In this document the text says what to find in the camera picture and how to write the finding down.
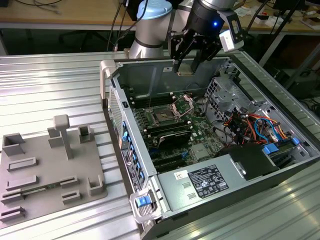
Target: blue cable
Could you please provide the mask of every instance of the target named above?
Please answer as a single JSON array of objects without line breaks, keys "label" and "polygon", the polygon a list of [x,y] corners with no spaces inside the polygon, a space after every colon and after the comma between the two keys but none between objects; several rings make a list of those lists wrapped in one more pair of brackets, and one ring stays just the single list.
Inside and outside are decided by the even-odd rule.
[{"label": "blue cable", "polygon": [[271,122],[269,119],[266,119],[266,118],[263,118],[263,117],[257,119],[257,120],[255,121],[255,123],[254,123],[254,130],[255,130],[256,134],[258,134],[261,138],[265,139],[267,143],[269,143],[269,140],[268,140],[265,136],[261,135],[261,134],[259,133],[259,131],[258,131],[258,124],[257,124],[257,123],[258,123],[259,120],[265,120],[268,124],[270,124],[270,126],[271,126],[271,128],[272,128],[272,131],[273,131],[274,135],[276,136],[276,138],[277,138],[278,140],[282,140],[282,137],[281,137],[279,134],[277,134],[277,132],[276,132],[276,130],[275,130],[275,127],[274,127],[274,125],[272,124],[272,122]]}]

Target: motherboard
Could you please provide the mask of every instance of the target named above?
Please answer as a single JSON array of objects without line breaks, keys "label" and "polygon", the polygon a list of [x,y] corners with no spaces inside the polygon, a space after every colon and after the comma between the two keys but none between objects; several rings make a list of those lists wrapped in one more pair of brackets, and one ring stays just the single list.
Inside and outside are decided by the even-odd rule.
[{"label": "motherboard", "polygon": [[192,95],[141,102],[132,105],[133,115],[159,173],[211,159],[224,148],[204,115],[204,104]]}]

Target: gray 3d printed holder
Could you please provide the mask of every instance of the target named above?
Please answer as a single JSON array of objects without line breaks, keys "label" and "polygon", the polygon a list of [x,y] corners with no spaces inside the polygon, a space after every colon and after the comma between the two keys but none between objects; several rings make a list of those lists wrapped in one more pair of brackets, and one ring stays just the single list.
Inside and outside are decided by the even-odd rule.
[{"label": "gray 3d printed holder", "polygon": [[107,195],[94,133],[88,125],[67,131],[69,127],[69,117],[59,115],[47,129],[49,135],[3,136],[0,228]]}]

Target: chip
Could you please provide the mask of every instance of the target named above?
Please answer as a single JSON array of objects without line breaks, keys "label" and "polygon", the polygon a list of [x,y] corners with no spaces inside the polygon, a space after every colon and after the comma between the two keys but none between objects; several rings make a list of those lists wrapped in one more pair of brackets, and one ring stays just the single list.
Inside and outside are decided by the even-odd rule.
[{"label": "chip", "polygon": [[173,113],[167,108],[158,108],[153,110],[153,115],[159,123],[174,120]]}]

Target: green circuit board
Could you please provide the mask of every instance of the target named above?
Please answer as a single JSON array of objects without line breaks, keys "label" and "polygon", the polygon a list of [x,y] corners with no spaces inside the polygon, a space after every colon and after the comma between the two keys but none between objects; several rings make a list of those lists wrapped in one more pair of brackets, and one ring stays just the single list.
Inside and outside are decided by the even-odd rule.
[{"label": "green circuit board", "polygon": [[[183,98],[174,105],[180,115],[191,108],[190,103]],[[186,143],[177,147],[159,150],[152,141],[152,137],[143,137],[155,166],[161,166],[162,161],[175,156],[183,156],[185,165],[192,165],[213,158],[224,147],[222,141],[213,131],[211,123],[204,117],[202,106],[194,101],[192,101],[192,106],[193,109],[182,117],[177,117],[174,114],[172,104],[132,110],[141,133],[147,127],[169,126],[174,123],[190,121],[191,137]]]}]

